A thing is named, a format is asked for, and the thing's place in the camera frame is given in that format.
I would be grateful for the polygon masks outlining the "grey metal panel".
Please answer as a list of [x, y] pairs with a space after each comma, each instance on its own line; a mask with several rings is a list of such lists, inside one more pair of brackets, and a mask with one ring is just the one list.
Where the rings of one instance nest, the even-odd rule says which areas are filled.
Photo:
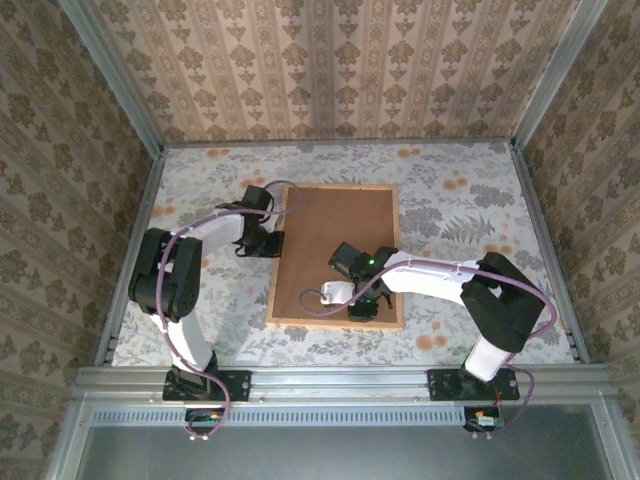
[[590, 434], [474, 439], [458, 428], [98, 427], [77, 480], [613, 480]]

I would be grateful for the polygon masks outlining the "small circuit board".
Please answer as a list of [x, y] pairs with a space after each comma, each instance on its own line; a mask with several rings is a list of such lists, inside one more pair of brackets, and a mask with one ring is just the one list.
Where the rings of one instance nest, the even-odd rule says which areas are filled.
[[208, 435], [215, 429], [224, 416], [223, 408], [215, 409], [187, 409], [185, 412], [185, 429], [192, 435]]
[[501, 410], [496, 406], [464, 408], [463, 428], [472, 434], [491, 433], [505, 425]]

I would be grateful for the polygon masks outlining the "aluminium mounting rail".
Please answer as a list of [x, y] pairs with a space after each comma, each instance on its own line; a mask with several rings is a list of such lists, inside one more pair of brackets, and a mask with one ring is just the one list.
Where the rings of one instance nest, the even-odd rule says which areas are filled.
[[[255, 367], [249, 403], [294, 404], [411, 404], [428, 402], [428, 366], [400, 367]], [[613, 398], [607, 368], [594, 364], [519, 365], [517, 383], [522, 394], [534, 385], [531, 402], [573, 404]], [[165, 367], [85, 367], [76, 378], [79, 397], [161, 400]]]

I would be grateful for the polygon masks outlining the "aluminium table side rail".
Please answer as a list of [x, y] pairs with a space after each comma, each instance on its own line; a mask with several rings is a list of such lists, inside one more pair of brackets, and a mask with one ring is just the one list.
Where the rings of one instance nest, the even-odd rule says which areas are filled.
[[509, 145], [511, 158], [527, 205], [530, 220], [548, 274], [551, 290], [556, 300], [559, 317], [569, 339], [574, 358], [589, 364], [591, 358], [567, 288], [563, 272], [552, 242], [543, 209], [535, 189], [526, 159], [517, 145]]
[[128, 298], [128, 286], [139, 253], [140, 244], [148, 227], [151, 213], [155, 205], [156, 196], [160, 187], [165, 161], [162, 156], [152, 164], [147, 178], [135, 223], [131, 230], [131, 237], [117, 283], [114, 288], [109, 311], [104, 324], [103, 332], [96, 351], [93, 365], [103, 367], [110, 365], [124, 318]]

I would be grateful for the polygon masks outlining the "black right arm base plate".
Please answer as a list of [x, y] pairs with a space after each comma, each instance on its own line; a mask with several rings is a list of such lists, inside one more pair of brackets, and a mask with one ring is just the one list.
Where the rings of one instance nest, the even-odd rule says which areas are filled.
[[433, 401], [495, 401], [520, 399], [515, 373], [506, 368], [489, 382], [461, 369], [440, 368], [426, 372], [429, 397]]

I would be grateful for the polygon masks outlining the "aluminium table end rail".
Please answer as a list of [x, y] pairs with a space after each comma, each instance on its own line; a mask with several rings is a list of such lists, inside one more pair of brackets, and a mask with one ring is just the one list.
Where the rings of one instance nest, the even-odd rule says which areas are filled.
[[233, 148], [233, 147], [311, 147], [318, 145], [400, 145], [400, 144], [480, 144], [498, 143], [511, 144], [508, 137], [489, 138], [389, 138], [389, 139], [304, 139], [304, 140], [265, 140], [265, 141], [225, 141], [225, 142], [187, 142], [187, 143], [166, 143], [163, 150], [171, 149], [197, 149], [197, 148]]

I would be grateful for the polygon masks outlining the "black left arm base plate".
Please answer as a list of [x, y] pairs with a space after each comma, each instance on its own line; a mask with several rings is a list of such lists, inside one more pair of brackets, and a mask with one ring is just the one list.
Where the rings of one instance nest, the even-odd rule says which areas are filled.
[[[222, 370], [218, 380], [225, 385], [231, 401], [246, 402], [251, 388], [251, 372], [248, 370]], [[164, 401], [225, 401], [222, 388], [212, 380], [192, 372], [171, 368], [164, 380]]]

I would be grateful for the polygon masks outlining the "aluminium corner post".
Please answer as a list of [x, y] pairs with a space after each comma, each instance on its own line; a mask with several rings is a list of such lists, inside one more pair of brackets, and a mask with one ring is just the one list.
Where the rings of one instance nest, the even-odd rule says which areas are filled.
[[163, 141], [154, 125], [143, 95], [137, 90], [117, 45], [107, 28], [92, 11], [91, 0], [59, 0], [59, 3], [87, 48], [91, 58], [113, 91], [138, 138], [153, 161], [162, 157]]
[[511, 137], [523, 150], [549, 108], [563, 81], [598, 22], [608, 0], [579, 0]]

